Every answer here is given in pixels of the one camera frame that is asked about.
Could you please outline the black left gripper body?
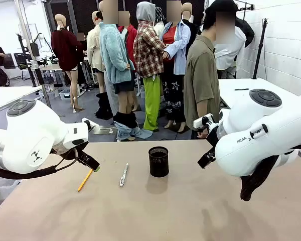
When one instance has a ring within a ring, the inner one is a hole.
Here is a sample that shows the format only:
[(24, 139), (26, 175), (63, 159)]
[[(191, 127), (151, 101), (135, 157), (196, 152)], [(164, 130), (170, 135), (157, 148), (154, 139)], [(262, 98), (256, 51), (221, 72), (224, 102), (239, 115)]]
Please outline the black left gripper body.
[(85, 149), (85, 147), (88, 145), (89, 142), (84, 142), (72, 149), (67, 150), (64, 153), (58, 154), (56, 150), (52, 149), (51, 153), (55, 154), (55, 155), (59, 155), (62, 158), (64, 158), (65, 160), (73, 160), (76, 157), (78, 157), (79, 159), (81, 159), (86, 153), (83, 151)]

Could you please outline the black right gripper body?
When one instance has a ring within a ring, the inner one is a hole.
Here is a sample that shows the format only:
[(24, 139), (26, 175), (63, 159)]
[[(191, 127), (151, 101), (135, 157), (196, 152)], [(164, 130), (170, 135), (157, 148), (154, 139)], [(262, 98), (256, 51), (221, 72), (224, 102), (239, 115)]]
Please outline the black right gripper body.
[(212, 148), (207, 153), (214, 153), (216, 144), (218, 143), (219, 139), (217, 137), (217, 129), (218, 124), (210, 124), (207, 125), (206, 131), (208, 132), (206, 136), (206, 140), (209, 142), (209, 144), (212, 146)]

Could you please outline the yellow pencil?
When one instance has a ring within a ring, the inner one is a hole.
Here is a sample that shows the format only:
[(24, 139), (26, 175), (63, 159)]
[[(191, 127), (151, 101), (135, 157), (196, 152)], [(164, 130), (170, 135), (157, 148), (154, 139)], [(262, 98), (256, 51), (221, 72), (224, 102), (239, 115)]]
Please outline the yellow pencil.
[(93, 169), (90, 169), (90, 171), (88, 172), (88, 174), (86, 175), (86, 177), (84, 178), (84, 180), (82, 181), (82, 183), (80, 184), (80, 186), (77, 189), (77, 192), (80, 192), (82, 190), (82, 188), (84, 187), (85, 183), (87, 182), (87, 180), (89, 179), (89, 177), (91, 176), (91, 174), (94, 172)]

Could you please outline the silver pen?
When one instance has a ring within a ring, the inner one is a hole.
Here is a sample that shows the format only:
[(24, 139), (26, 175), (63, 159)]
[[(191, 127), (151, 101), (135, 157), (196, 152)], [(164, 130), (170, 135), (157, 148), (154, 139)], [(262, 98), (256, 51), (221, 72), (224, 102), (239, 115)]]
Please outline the silver pen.
[(125, 167), (125, 169), (123, 171), (123, 175), (120, 179), (120, 183), (119, 183), (120, 187), (123, 187), (124, 184), (125, 184), (125, 179), (126, 179), (126, 175), (127, 175), (127, 172), (128, 172), (128, 168), (129, 168), (129, 163), (126, 163), (126, 167)]

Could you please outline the person's right forearm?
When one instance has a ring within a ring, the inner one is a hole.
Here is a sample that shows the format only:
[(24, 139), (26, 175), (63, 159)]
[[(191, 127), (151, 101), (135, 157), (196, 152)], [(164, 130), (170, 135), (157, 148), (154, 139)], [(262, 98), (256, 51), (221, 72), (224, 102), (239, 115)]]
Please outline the person's right forearm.
[[(207, 114), (207, 103), (208, 103), (207, 99), (197, 103), (197, 113), (199, 117), (203, 117)], [(203, 129), (203, 131), (201, 132), (198, 131), (198, 138), (204, 139), (206, 138), (207, 134), (208, 134), (207, 128)]]

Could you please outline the black mesh pen holder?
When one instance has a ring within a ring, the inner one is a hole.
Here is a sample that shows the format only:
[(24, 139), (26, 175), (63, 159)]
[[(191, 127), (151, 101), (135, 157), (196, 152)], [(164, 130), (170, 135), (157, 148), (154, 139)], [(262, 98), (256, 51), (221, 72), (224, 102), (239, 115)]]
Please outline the black mesh pen holder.
[(152, 176), (162, 178), (169, 174), (168, 153), (168, 149), (161, 146), (149, 149), (149, 172)]

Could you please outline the white side table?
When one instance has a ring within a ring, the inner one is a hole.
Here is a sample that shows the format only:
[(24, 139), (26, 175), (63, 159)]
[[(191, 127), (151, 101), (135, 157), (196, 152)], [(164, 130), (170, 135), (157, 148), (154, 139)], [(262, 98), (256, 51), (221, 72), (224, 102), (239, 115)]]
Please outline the white side table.
[[(291, 100), (298, 97), (297, 95), (261, 78), (219, 79), (219, 87), (220, 97), (229, 108), (231, 108), (241, 96), (248, 94), (252, 89), (266, 89), (274, 92), (281, 98), (283, 105), (286, 105)], [(249, 90), (234, 91), (235, 89), (240, 88), (249, 88)]]

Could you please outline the person in olive shirt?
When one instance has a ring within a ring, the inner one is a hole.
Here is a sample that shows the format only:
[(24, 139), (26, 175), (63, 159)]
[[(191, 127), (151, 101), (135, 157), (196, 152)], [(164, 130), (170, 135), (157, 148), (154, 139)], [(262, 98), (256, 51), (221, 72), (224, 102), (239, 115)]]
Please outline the person in olive shirt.
[(219, 121), (220, 91), (214, 43), (228, 38), (229, 31), (235, 30), (235, 17), (236, 14), (227, 12), (206, 14), (203, 30), (189, 48), (184, 76), (184, 114), (192, 140), (200, 139), (198, 131), (203, 131), (193, 127), (193, 121), (200, 118), (198, 102), (207, 99), (207, 114), (211, 113), (213, 120)]

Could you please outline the mannequin in white shirt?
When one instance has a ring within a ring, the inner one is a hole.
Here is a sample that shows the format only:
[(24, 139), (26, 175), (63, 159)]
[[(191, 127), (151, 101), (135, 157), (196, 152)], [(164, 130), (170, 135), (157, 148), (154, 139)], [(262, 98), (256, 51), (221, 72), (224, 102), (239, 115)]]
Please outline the mannequin in white shirt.
[(239, 27), (228, 44), (215, 45), (218, 79), (234, 79), (240, 67), (245, 49), (246, 36)]

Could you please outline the white background desk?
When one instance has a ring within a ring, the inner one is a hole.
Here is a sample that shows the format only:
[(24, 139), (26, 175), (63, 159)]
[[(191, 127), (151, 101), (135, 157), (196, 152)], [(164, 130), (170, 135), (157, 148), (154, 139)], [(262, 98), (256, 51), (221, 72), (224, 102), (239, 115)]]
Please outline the white background desk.
[(45, 65), (45, 66), (41, 65), (40, 70), (41, 71), (53, 71), (53, 72), (62, 71), (62, 69), (60, 68), (59, 63), (57, 63), (57, 64), (48, 64), (48, 65)]

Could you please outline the mannequin in light blue shirt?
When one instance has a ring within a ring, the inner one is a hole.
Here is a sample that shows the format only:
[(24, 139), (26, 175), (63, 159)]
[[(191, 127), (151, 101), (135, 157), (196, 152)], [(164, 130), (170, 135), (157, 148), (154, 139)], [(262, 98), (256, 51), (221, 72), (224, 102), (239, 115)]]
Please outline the mannequin in light blue shirt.
[(163, 50), (164, 72), (161, 77), (168, 120), (165, 128), (169, 129), (173, 123), (178, 123), (178, 132), (181, 133), (186, 126), (183, 78), (186, 71), (186, 48), (191, 36), (190, 28), (182, 21), (181, 1), (167, 2), (167, 21), (161, 35), (166, 46)]

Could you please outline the mannequin in maroon sweater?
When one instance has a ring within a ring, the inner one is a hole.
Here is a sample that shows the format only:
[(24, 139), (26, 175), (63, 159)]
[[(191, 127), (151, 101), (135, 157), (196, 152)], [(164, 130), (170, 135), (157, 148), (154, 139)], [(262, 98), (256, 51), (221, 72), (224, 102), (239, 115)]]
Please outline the mannequin in maroon sweater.
[(66, 17), (55, 15), (56, 30), (51, 35), (51, 46), (58, 58), (59, 67), (70, 79), (70, 97), (73, 112), (82, 111), (78, 104), (78, 66), (83, 61), (83, 46), (77, 37), (67, 29)]

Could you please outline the black tripod stand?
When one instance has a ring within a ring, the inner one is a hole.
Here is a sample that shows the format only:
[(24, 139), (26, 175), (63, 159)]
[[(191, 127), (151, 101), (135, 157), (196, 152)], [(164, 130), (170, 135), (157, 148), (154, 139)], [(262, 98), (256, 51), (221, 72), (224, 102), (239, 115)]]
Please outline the black tripod stand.
[(256, 56), (256, 61), (255, 61), (255, 66), (254, 66), (254, 71), (253, 71), (253, 76), (252, 79), (257, 79), (257, 74), (259, 70), (259, 62), (260, 62), (260, 57), (261, 54), (263, 53), (263, 60), (265, 61), (265, 32), (268, 24), (268, 18), (263, 18), (262, 20), (262, 32), (261, 32), (261, 37), (260, 37), (260, 42), (258, 45), (258, 51), (257, 51), (257, 56)]

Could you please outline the mannequin in blue fleece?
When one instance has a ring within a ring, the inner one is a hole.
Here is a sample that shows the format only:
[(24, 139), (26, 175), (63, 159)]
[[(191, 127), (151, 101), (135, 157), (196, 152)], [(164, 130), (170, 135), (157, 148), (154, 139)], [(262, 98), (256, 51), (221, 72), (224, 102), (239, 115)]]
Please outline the mannequin in blue fleece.
[(114, 0), (103, 0), (103, 21), (100, 26), (100, 49), (108, 80), (118, 96), (119, 108), (114, 123), (118, 129), (117, 140), (135, 140), (132, 136), (134, 121), (131, 111), (134, 86), (131, 79), (132, 63), (127, 55), (125, 41), (117, 29), (118, 12)]

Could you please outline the mannequin in cream jacket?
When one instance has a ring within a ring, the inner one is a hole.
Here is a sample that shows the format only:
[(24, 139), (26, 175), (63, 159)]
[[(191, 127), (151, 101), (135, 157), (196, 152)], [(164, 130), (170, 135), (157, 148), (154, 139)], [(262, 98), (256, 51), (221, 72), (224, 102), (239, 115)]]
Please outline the mannequin in cream jacket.
[(92, 21), (95, 27), (88, 32), (87, 35), (87, 57), (88, 62), (92, 70), (97, 74), (97, 81), (99, 85), (100, 93), (105, 93), (105, 81), (104, 81), (104, 70), (99, 36), (100, 36), (100, 26), (99, 23), (103, 21), (103, 15), (101, 11), (94, 11), (92, 13)]

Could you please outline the mannequin in plaid hoodie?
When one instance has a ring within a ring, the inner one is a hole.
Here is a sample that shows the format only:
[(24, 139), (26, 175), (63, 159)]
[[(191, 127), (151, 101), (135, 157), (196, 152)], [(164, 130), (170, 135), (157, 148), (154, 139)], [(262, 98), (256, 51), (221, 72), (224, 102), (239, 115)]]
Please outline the mannequin in plaid hoodie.
[(161, 101), (160, 74), (164, 71), (163, 50), (165, 44), (154, 31), (156, 5), (139, 2), (136, 6), (137, 35), (133, 44), (136, 71), (143, 79), (145, 91), (145, 121), (143, 128), (157, 131)]

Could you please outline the mannequin in black jacket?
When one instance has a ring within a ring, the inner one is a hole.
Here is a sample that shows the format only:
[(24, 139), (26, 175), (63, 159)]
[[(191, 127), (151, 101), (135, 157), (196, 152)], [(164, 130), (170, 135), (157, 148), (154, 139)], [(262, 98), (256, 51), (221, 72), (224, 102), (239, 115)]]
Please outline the mannequin in black jacket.
[(236, 17), (235, 26), (239, 27), (246, 36), (245, 48), (248, 47), (252, 43), (255, 36), (253, 29), (245, 20), (238, 17)]

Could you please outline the mannequin in red jacket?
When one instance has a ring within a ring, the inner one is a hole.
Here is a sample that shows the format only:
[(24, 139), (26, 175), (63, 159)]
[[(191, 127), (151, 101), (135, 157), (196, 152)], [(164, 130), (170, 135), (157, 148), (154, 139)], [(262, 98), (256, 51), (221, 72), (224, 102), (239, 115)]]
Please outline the mannequin in red jacket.
[(133, 44), (137, 35), (136, 28), (130, 23), (129, 11), (118, 12), (118, 30), (125, 40), (127, 54), (130, 61), (133, 63), (133, 71), (136, 72), (136, 63), (133, 57)]

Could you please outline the black cap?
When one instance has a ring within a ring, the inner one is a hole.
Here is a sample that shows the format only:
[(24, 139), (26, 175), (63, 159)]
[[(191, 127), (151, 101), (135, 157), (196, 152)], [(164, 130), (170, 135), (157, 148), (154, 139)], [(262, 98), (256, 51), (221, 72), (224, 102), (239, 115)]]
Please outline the black cap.
[(206, 8), (205, 12), (208, 15), (215, 15), (217, 12), (236, 14), (238, 10), (238, 6), (233, 0), (215, 0), (208, 8)]

